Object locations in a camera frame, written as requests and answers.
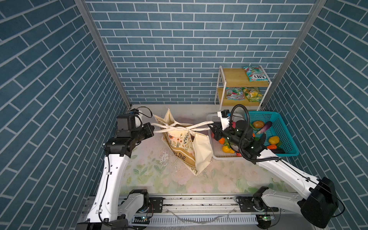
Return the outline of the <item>cream canvas grocery bag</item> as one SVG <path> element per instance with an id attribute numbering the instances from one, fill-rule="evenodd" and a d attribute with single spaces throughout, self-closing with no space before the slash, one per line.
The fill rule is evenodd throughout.
<path id="1" fill-rule="evenodd" d="M 153 125 L 159 129 L 155 133 L 163 135 L 163 141 L 193 175 L 199 175 L 209 166 L 213 150 L 210 137 L 202 132 L 209 130 L 209 125 L 213 124 L 212 121 L 195 125 L 179 123 L 170 110 L 164 118 L 157 115 L 154 118 L 156 122 Z"/>

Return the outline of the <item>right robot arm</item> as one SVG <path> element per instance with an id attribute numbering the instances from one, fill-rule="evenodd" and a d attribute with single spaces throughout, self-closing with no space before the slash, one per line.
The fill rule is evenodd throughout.
<path id="1" fill-rule="evenodd" d="M 248 121 L 238 123 L 240 128 L 223 127 L 220 122 L 212 122 L 209 129 L 215 140 L 224 138 L 229 141 L 245 160 L 268 170 L 295 190 L 294 193 L 285 193 L 262 187 L 254 194 L 255 208 L 286 209 L 302 215 L 315 227 L 325 228 L 337 216 L 335 212 L 339 207 L 334 183 L 326 177 L 320 179 L 307 174 L 282 160 L 274 150 L 265 146 L 265 135 L 256 138 Z"/>

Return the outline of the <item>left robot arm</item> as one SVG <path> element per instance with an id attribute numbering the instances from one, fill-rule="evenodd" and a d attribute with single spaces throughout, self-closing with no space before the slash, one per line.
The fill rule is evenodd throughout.
<path id="1" fill-rule="evenodd" d="M 78 230 L 132 230 L 137 211 L 149 205 L 146 189 L 132 190 L 120 207 L 121 182 L 135 146 L 153 137 L 154 127 L 145 123 L 136 130 L 117 130 L 103 146 L 105 152 L 103 174 L 92 207 Z"/>

